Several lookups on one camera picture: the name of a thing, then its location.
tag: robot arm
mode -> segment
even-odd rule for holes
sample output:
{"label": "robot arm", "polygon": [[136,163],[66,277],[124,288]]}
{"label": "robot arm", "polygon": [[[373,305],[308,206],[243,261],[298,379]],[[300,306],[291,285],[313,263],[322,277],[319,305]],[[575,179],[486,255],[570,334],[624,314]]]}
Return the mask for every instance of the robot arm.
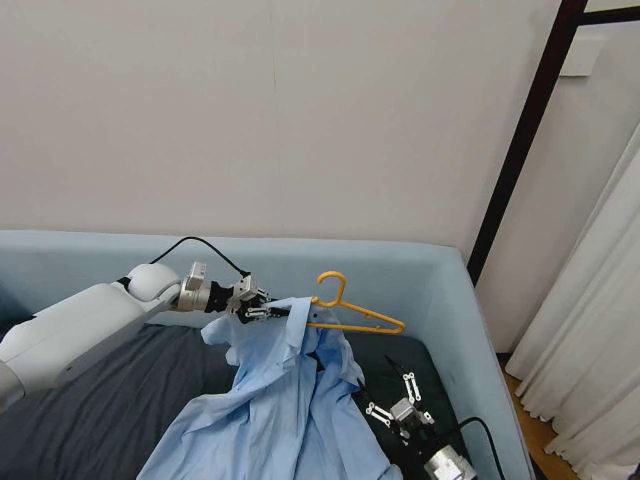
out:
{"label": "robot arm", "polygon": [[56,388],[131,339],[169,309],[227,311],[243,323],[270,312],[251,275],[230,287],[206,283],[203,263],[180,279],[170,268],[143,264],[111,284],[94,285],[16,325],[0,343],[0,413],[33,392]]}
{"label": "robot arm", "polygon": [[407,372],[386,355],[385,358],[402,377],[407,396],[387,411],[376,405],[366,387],[360,384],[361,391],[369,401],[365,413],[392,430],[401,444],[424,466],[430,480],[476,479],[473,467],[449,445],[447,435],[436,431],[435,421],[429,412],[422,411],[422,396],[414,373]]}

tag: white wall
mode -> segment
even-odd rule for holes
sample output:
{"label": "white wall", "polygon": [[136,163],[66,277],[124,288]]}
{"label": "white wall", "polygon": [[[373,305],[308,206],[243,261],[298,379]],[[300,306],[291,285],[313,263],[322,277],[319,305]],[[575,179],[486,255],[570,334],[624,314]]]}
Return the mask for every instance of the white wall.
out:
{"label": "white wall", "polygon": [[591,77],[559,80],[476,290],[498,351],[535,316],[640,121],[640,24],[587,28],[605,47]]}
{"label": "white wall", "polygon": [[[467,255],[556,7],[5,0],[0,228],[414,240]],[[600,73],[561,85],[545,117],[479,290],[499,350],[637,118],[639,31],[607,45]]]}

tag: orange hanger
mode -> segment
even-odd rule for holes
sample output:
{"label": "orange hanger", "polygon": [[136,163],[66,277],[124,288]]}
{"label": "orange hanger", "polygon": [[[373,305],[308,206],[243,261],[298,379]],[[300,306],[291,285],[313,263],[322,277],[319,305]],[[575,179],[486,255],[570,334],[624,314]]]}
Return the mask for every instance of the orange hanger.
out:
{"label": "orange hanger", "polygon": [[340,281],[340,288],[338,288],[338,295],[331,302],[323,302],[318,297],[313,297],[311,299],[311,303],[318,305],[324,308],[333,308],[338,305],[341,307],[348,308],[350,310],[354,310],[356,312],[364,314],[365,319],[373,319],[377,318],[378,320],[389,323],[391,325],[395,325],[396,328],[381,328],[379,325],[374,327],[364,327],[360,325],[339,325],[334,323],[315,323],[308,322],[308,327],[317,327],[317,328],[334,328],[336,330],[348,330],[350,332],[369,332],[369,333],[382,333],[386,335],[395,335],[398,333],[404,332],[404,322],[400,320],[396,320],[395,318],[388,317],[381,313],[374,312],[373,310],[369,310],[367,308],[362,308],[357,305],[353,305],[351,303],[345,302],[342,300],[342,295],[344,294],[344,287],[347,285],[346,277],[340,272],[324,272],[318,276],[318,284],[321,284],[325,281],[325,279],[329,277],[335,277]]}

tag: bed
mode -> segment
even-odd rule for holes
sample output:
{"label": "bed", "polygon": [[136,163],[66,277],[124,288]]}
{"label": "bed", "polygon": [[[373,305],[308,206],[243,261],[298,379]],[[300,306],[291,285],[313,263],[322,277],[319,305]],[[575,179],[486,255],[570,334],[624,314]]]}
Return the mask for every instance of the bed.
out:
{"label": "bed", "polygon": [[[67,232],[0,232],[0,329],[29,318],[87,286],[111,282],[176,239],[167,236]],[[383,354],[413,370],[425,405],[444,430],[469,416],[492,430],[509,479],[533,478],[508,393],[459,253],[452,248],[396,242],[210,239],[273,295],[332,296],[317,286],[325,270],[342,271],[345,298],[392,314],[406,336],[349,335],[367,385],[383,406],[403,391]],[[199,246],[184,246],[163,263],[186,272],[198,259],[209,277],[235,280]],[[338,312],[343,322],[362,320]],[[1,478],[133,478],[162,433],[193,397],[222,393],[234,371],[223,347],[205,345],[202,313],[166,313],[76,381],[42,392],[0,416]],[[370,422],[381,446],[406,478],[419,465],[385,430]],[[480,428],[454,439],[482,479],[498,478]]]}

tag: black mattress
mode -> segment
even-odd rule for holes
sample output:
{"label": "black mattress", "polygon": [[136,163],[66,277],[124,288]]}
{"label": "black mattress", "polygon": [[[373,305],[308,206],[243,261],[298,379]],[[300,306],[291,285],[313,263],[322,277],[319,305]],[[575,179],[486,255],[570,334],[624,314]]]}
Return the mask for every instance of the black mattress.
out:
{"label": "black mattress", "polygon": [[[440,431],[455,415],[425,347],[408,337],[347,335],[375,401],[388,409],[404,382],[384,359],[416,374],[423,403]],[[127,344],[62,388],[16,403],[0,415],[0,479],[132,479],[189,400],[224,393],[235,369],[226,346],[206,345],[200,331],[147,325]],[[366,400],[356,395],[361,410]],[[366,416],[380,445],[405,478],[424,471],[391,432]],[[464,445],[453,440],[458,452]]]}

